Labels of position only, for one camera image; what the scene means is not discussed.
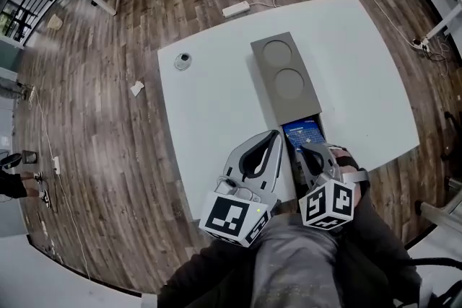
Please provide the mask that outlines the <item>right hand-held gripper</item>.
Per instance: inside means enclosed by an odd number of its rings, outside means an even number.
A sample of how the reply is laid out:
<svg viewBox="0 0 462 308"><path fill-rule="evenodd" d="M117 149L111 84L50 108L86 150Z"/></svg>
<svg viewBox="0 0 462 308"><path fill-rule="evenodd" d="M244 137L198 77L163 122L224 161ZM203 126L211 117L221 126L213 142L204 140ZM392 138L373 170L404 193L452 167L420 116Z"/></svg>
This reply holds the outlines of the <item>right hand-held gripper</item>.
<svg viewBox="0 0 462 308"><path fill-rule="evenodd" d="M341 172L329 145L304 144L300 155L308 186L299 199L303 225L329 231L350 222L354 216L355 184Z"/></svg>

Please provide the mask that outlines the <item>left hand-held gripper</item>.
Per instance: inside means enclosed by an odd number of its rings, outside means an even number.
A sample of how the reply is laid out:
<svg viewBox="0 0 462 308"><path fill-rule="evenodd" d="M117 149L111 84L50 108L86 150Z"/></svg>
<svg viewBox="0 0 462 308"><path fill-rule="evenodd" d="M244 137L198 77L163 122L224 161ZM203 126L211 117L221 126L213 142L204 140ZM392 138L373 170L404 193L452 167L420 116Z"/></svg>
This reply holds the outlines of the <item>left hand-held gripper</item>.
<svg viewBox="0 0 462 308"><path fill-rule="evenodd" d="M211 237L250 247L271 219L282 160L278 130L259 133L232 150L216 188L207 194L199 228Z"/></svg>

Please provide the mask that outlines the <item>person's right hand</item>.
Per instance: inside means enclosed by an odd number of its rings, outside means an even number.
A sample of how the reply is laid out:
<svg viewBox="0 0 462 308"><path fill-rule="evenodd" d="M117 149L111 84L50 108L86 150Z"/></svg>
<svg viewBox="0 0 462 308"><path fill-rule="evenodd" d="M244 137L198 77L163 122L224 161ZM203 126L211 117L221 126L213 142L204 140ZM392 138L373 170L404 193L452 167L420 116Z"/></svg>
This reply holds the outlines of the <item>person's right hand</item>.
<svg viewBox="0 0 462 308"><path fill-rule="evenodd" d="M355 173L359 171L359 166L351 154L343 149L333 149L332 154L336 157L336 163L341 173Z"/></svg>

